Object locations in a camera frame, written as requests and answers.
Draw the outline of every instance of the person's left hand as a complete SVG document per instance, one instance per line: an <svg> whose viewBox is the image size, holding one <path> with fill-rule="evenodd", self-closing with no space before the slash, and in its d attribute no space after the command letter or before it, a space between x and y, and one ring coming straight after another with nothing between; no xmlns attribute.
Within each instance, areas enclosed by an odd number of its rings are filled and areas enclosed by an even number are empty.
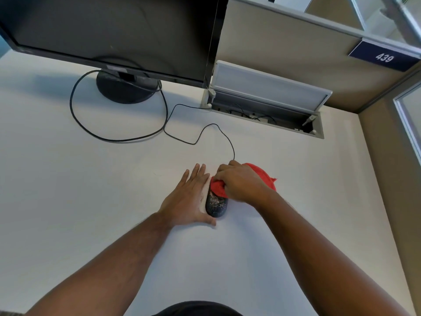
<svg viewBox="0 0 421 316"><path fill-rule="evenodd" d="M206 165L199 167L196 164L189 179L189 170L184 172L176 189L166 197L158 211L169 219L171 226L197 222L216 225L215 218L199 210L201 192L209 178L209 173L205 174Z"/></svg>

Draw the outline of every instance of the person's right arm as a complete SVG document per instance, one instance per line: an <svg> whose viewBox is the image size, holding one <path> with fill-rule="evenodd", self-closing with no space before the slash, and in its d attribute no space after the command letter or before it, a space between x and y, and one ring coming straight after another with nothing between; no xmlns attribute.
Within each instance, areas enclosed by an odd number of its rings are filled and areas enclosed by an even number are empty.
<svg viewBox="0 0 421 316"><path fill-rule="evenodd" d="M247 165L221 165L229 198L255 207L313 308L323 316L409 316L387 292L265 185Z"/></svg>

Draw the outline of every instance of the worn mouse surface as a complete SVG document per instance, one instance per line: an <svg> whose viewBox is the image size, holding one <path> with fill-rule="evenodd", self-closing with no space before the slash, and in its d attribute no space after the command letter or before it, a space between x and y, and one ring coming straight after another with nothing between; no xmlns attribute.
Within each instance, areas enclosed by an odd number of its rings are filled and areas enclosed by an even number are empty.
<svg viewBox="0 0 421 316"><path fill-rule="evenodd" d="M206 199L206 212L215 218L219 218L225 214L228 205L228 198L216 196L211 189L208 191L208 198Z"/></svg>

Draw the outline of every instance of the blue sign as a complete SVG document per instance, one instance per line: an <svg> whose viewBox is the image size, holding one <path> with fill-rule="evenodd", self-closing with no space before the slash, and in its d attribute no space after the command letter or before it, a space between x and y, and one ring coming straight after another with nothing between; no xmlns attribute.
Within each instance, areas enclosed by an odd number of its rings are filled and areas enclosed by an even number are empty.
<svg viewBox="0 0 421 316"><path fill-rule="evenodd" d="M366 40L361 40L349 56L401 72L406 72L420 61L417 57L397 52L397 50L390 50L381 44L374 44Z"/></svg>

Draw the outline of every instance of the cleaning cloth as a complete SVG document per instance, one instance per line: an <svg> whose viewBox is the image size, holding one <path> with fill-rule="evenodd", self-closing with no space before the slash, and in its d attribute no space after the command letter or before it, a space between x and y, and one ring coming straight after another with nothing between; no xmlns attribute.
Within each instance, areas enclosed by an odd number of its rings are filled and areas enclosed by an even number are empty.
<svg viewBox="0 0 421 316"><path fill-rule="evenodd" d="M250 166L251 169L253 171L255 171L257 173L257 175L260 176L260 178L265 182L265 184L267 186L269 186L271 189L276 191L275 184L273 184L273 182L275 182L276 179L271 178L264 170L262 170L260 167L254 165L254 164L245 163L245 165ZM224 183L224 181L215 181L212 177L212 179L210 180L210 190L216 196L228 198L228 196L225 193L225 183Z"/></svg>

